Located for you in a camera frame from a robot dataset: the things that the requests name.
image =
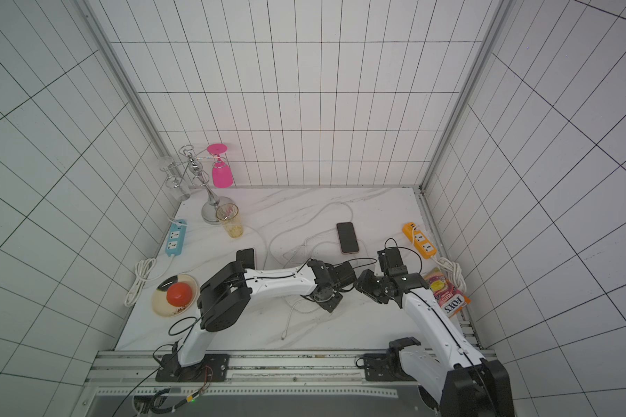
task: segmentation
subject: robotic arm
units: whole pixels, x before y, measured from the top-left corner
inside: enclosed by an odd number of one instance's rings
[[[503,365],[487,361],[468,343],[439,307],[422,276],[408,273],[398,248],[379,251],[378,260],[384,276],[365,270],[359,279],[348,262],[333,266],[309,260],[301,267],[270,271],[245,268],[252,262],[228,263],[201,287],[201,320],[174,346],[175,367],[200,363],[214,334],[232,326],[251,299],[301,295],[331,313],[343,298],[339,290],[353,284],[377,303],[394,300],[415,321],[435,353],[434,358],[415,338],[399,339],[390,343],[384,358],[362,357],[365,369],[379,364],[390,380],[414,378],[426,392],[425,402],[432,401],[428,405],[443,416],[476,417],[487,410],[514,416]]]

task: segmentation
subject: white tile wall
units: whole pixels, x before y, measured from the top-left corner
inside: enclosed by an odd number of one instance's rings
[[[626,411],[626,0],[516,2],[481,73],[426,187],[479,338],[525,415]]]
[[[324,186],[423,180],[499,2],[90,4],[171,154],[221,141],[238,186]]]
[[[69,415],[177,208],[88,34],[69,0],[0,1],[1,415]]]

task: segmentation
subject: white marble surface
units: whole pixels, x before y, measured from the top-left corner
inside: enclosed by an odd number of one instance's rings
[[[376,257],[387,238],[395,238],[399,246],[408,246],[410,243],[401,227],[409,221],[425,225],[412,188],[223,189],[218,194],[232,198],[239,206],[243,224],[257,229],[267,243],[281,231],[306,223],[329,202],[346,202],[354,212],[352,222],[357,238],[365,243],[368,254],[361,242],[360,253],[355,255],[341,254],[337,244],[318,246],[312,256],[329,263],[360,256]],[[183,253],[174,258],[165,277],[145,288],[116,350],[154,350],[180,338],[167,335],[167,329],[176,320],[186,315],[199,317],[199,310],[192,307],[174,318],[162,318],[153,313],[151,294],[167,277],[190,271],[188,273],[202,284],[235,260],[237,250],[247,247],[255,248],[257,266],[262,266],[266,248],[256,232],[245,229],[241,238],[232,239],[222,227],[204,224],[200,210],[205,200],[206,193],[198,192],[179,208],[176,218],[191,223],[185,235]],[[337,242],[336,224],[350,220],[351,212],[345,205],[331,205],[307,226],[277,238],[272,253],[279,256],[301,245],[305,238],[326,229],[334,228],[334,231],[311,239],[308,249],[318,242]],[[416,255],[402,252],[409,271],[418,271],[420,263]],[[303,262],[306,256],[301,252],[295,260]],[[161,248],[153,273],[160,274],[166,264],[166,255]],[[423,272],[434,266],[432,260],[425,260]],[[270,257],[266,269],[275,268],[280,266]],[[356,270],[358,276],[362,270],[364,268]],[[300,299],[299,296],[287,297],[290,304]],[[315,307],[312,303],[301,302],[296,308],[310,311]],[[217,333],[209,349],[384,349],[397,338],[415,336],[423,340],[415,323],[395,303],[377,304],[357,291],[343,294],[342,302],[331,314],[322,308],[307,314],[292,313],[288,335],[282,340],[281,333],[289,312],[290,307],[282,298],[251,301],[236,324]]]

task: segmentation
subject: smartphone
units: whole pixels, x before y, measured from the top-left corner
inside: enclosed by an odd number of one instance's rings
[[[350,221],[337,223],[336,231],[338,231],[338,241],[341,243],[341,252],[343,254],[356,254],[359,252],[357,236],[354,234],[354,226]]]

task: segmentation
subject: upside-down glass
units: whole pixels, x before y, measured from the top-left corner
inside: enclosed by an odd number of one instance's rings
[[[234,204],[224,204],[216,210],[216,217],[230,238],[239,238],[243,234],[239,207]]]
[[[188,188],[181,177],[168,177],[167,181],[165,181],[165,186],[169,194],[178,202],[184,202],[190,198],[190,188]]]

